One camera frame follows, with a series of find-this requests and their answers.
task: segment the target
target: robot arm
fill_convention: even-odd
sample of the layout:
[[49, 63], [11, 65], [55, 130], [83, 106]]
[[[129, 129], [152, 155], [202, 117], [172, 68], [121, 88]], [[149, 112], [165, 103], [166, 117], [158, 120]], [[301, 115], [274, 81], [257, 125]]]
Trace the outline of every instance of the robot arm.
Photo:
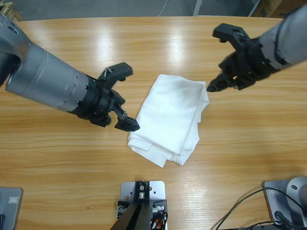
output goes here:
[[125, 100], [114, 90], [117, 81], [132, 75], [132, 68], [120, 63], [106, 68], [96, 80], [34, 44], [11, 20], [0, 14], [0, 86], [6, 91], [77, 115], [105, 127], [109, 112], [118, 116], [116, 128], [135, 131], [137, 121], [121, 108]]
[[207, 91], [244, 89], [307, 59], [307, 4], [260, 37], [250, 39], [241, 27], [228, 24], [216, 27], [213, 36], [229, 41], [236, 51], [219, 65], [222, 72]]

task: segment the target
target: bolt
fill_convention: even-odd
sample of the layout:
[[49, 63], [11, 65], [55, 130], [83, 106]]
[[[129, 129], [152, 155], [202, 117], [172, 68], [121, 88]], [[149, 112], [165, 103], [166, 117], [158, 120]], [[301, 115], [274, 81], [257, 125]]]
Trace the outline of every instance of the bolt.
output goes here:
[[144, 199], [145, 198], [145, 193], [139, 193], [139, 199]]

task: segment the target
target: silver mounting plate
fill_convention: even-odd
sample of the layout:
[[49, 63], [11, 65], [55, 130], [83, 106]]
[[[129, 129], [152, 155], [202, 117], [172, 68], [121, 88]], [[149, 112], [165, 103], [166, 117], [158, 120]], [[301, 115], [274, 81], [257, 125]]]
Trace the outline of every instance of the silver mounting plate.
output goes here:
[[[163, 181], [150, 181], [149, 198], [151, 200], [166, 200], [165, 197], [165, 184]], [[124, 182], [120, 188], [120, 200], [132, 202], [134, 198], [135, 182]]]

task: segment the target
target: gray floor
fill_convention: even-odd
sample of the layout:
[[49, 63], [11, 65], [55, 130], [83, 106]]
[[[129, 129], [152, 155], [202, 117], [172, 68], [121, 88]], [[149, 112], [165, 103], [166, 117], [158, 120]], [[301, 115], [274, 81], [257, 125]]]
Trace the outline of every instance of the gray floor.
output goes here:
[[[166, 0], [5, 0], [24, 20], [158, 16]], [[192, 16], [197, 0], [168, 0], [161, 16]], [[247, 16], [254, 0], [202, 0], [200, 15]]]

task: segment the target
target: metal base plate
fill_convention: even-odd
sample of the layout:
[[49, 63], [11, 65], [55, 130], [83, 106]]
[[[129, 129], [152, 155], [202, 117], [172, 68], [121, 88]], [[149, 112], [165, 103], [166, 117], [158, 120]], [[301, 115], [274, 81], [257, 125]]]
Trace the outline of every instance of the metal base plate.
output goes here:
[[[150, 181], [151, 190], [149, 192], [150, 200], [166, 200], [165, 184], [163, 181]], [[125, 202], [133, 202], [135, 181], [124, 182], [120, 188], [120, 200]]]
[[16, 228], [23, 190], [0, 187], [0, 213], [5, 215], [3, 230]]
[[[267, 181], [263, 185], [264, 187], [271, 187], [279, 189], [286, 193], [287, 185], [289, 184], [290, 180], [280, 180], [280, 181]], [[287, 198], [285, 195], [279, 193], [278, 191], [274, 190], [265, 190], [266, 200], [269, 206], [269, 212], [272, 220], [278, 220], [274, 213], [276, 211], [281, 211], [282, 214], [290, 221], [294, 222], [293, 215], [291, 214], [291, 209], [288, 205]]]

